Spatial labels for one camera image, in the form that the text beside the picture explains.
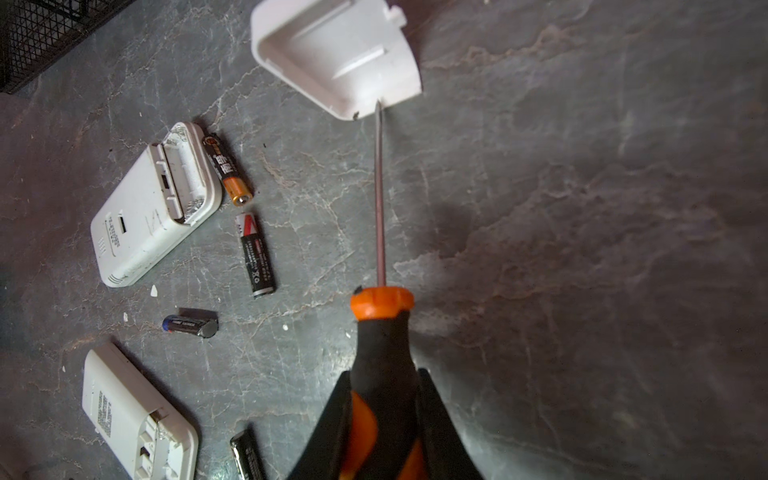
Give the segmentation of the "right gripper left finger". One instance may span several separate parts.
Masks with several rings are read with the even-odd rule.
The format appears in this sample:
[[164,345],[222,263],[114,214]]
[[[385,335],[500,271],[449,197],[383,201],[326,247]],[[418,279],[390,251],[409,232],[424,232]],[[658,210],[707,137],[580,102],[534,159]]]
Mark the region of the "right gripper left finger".
[[291,480],[338,480],[352,416],[350,372],[344,371],[292,471]]

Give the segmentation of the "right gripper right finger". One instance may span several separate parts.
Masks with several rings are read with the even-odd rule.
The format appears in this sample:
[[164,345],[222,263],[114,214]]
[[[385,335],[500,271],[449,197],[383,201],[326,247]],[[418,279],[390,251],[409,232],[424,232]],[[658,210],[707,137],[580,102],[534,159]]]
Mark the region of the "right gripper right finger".
[[426,369],[420,368],[416,410],[428,479],[482,479]]

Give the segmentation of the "orange black screwdriver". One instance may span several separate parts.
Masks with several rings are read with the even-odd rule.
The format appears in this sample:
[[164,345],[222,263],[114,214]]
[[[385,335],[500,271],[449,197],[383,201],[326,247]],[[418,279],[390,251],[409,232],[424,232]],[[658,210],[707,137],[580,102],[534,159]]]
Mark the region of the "orange black screwdriver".
[[383,107],[375,105],[376,285],[354,293],[356,358],[350,371],[351,420],[341,479],[422,479],[424,454],[417,414],[418,374],[408,321],[413,294],[389,286],[383,198]]

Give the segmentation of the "black yellow AA battery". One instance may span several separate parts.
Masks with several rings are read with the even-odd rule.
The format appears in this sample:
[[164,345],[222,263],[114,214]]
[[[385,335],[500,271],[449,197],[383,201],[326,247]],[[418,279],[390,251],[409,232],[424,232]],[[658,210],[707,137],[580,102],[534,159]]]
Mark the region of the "black yellow AA battery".
[[236,433],[229,441],[237,478],[239,480],[265,480],[257,443],[249,428]]

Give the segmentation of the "white air conditioner remote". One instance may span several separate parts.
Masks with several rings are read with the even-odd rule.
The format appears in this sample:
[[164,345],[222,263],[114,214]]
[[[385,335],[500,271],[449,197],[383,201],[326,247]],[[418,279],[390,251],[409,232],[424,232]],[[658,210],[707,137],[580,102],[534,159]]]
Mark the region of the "white air conditioner remote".
[[131,479],[195,476],[195,428],[111,342],[86,355],[82,408]]

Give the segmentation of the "black blue AA battery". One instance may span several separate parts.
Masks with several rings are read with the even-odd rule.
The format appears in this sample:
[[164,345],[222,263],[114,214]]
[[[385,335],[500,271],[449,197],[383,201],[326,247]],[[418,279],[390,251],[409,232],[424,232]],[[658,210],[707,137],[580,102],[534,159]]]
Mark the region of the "black blue AA battery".
[[182,315],[169,315],[163,319],[162,328],[166,332],[186,333],[208,339],[218,332],[219,323],[215,318],[201,319]]

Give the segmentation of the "black red AA battery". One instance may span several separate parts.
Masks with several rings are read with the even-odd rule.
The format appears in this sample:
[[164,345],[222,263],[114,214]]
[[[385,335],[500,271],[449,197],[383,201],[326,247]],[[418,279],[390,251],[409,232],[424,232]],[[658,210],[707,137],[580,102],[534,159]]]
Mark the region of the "black red AA battery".
[[250,212],[237,215],[236,226],[252,295],[259,297],[273,293],[276,290],[276,280],[255,215]]

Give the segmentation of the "black gold AA battery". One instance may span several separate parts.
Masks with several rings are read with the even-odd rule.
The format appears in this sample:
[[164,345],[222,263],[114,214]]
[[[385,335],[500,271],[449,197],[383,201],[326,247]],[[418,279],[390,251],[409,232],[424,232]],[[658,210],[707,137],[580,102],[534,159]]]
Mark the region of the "black gold AA battery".
[[202,145],[232,203],[236,206],[246,205],[253,194],[221,139],[215,134],[206,135]]

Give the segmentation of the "grey white remote control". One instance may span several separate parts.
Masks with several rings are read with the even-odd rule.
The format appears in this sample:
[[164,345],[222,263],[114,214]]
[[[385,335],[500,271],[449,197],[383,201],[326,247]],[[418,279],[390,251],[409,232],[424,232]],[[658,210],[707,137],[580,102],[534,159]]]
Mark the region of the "grey white remote control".
[[223,188],[204,132],[178,122],[147,145],[93,217],[90,233],[102,282],[136,283],[221,205]]

